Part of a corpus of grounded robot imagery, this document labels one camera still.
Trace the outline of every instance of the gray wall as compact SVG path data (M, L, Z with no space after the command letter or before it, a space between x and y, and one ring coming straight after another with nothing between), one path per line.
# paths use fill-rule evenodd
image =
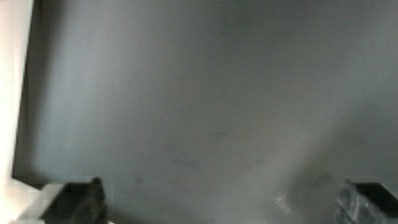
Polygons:
M398 184L398 2L41 10L16 176L101 176L117 223L332 223L343 179Z

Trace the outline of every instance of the white wall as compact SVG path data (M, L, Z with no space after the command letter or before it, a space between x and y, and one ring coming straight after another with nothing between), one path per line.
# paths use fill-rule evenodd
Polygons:
M17 216L37 194L10 180L32 2L0 1L0 223Z

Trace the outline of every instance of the white surface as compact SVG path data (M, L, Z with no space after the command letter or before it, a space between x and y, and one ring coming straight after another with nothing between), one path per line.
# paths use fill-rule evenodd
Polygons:
M19 215L37 195L10 180L30 12L32 0L0 1L0 223Z

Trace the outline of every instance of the black object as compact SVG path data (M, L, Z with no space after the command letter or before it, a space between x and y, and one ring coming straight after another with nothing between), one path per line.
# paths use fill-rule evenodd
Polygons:
M48 184L17 222L106 224L101 180L96 178L90 183Z
M380 183L344 183L335 224L396 224L398 199Z

